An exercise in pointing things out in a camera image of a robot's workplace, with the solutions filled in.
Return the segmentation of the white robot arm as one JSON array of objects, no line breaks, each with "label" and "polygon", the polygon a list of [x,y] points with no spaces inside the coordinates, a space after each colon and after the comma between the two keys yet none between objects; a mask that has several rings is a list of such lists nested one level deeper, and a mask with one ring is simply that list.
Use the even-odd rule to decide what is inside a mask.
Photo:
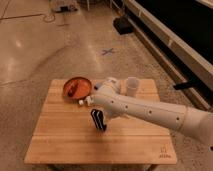
[{"label": "white robot arm", "polygon": [[108,77],[91,95],[92,103],[106,110],[108,119],[127,114],[177,131],[206,146],[213,145],[213,113],[157,101],[147,101],[121,94],[118,79]]}]

